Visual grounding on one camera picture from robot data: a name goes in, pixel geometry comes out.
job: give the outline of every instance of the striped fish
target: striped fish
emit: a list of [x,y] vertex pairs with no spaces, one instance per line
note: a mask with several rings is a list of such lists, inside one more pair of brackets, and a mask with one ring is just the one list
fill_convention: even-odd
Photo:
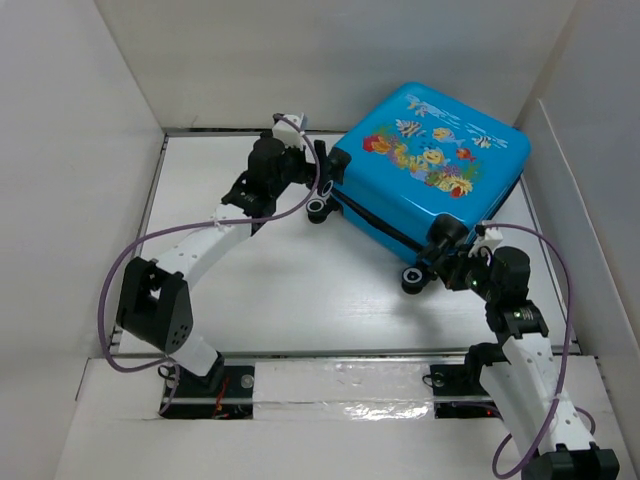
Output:
[[480,148],[489,148],[491,146],[491,137],[483,135],[481,137],[474,138],[473,143]]
[[411,120],[396,120],[396,127],[398,127],[398,131],[405,138],[409,138],[414,134],[416,135],[416,137],[424,135],[424,130],[421,130],[422,124],[420,122],[414,122]]

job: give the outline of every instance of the white wall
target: white wall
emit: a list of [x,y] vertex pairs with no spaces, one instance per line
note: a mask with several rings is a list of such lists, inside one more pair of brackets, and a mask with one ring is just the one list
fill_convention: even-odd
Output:
[[0,478],[55,475],[161,143],[91,0],[0,1]]
[[96,0],[164,127],[353,126],[423,81],[515,120],[575,0]]
[[533,144],[526,177],[543,230],[576,279],[578,339],[600,357],[640,471],[640,1],[582,6],[550,83],[526,115]]

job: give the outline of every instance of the black zipper strip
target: black zipper strip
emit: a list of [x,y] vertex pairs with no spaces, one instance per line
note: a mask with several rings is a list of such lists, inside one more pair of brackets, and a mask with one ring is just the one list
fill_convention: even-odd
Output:
[[400,230],[392,227],[387,222],[382,220],[380,217],[377,217],[366,208],[358,205],[356,202],[354,202],[349,197],[347,197],[344,193],[339,192],[336,189],[333,189],[331,191],[331,195],[336,197],[338,200],[344,203],[347,207],[353,210],[353,212],[356,215],[361,217],[365,222],[367,222],[376,230],[379,230],[385,235],[388,235],[389,237],[393,238],[397,242],[400,242],[405,247],[413,250],[416,253],[420,253],[422,250],[424,250],[425,247],[423,245],[420,245],[418,242],[414,241],[413,239],[411,239],[410,237],[402,233]]

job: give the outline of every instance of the blue suitcase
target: blue suitcase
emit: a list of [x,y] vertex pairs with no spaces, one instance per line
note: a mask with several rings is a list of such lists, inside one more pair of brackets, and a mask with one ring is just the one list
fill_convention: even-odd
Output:
[[517,182],[529,151],[523,133],[409,83],[336,143],[329,158],[346,152],[350,161],[325,193],[347,220],[414,265],[439,214],[459,220],[471,242],[473,227],[492,217]]

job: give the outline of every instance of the red fish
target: red fish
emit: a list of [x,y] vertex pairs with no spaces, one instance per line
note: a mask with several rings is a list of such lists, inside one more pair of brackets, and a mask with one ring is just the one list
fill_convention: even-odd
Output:
[[469,160],[471,163],[476,159],[476,157],[471,155],[471,150],[468,148],[459,148],[456,150],[456,155],[460,160]]

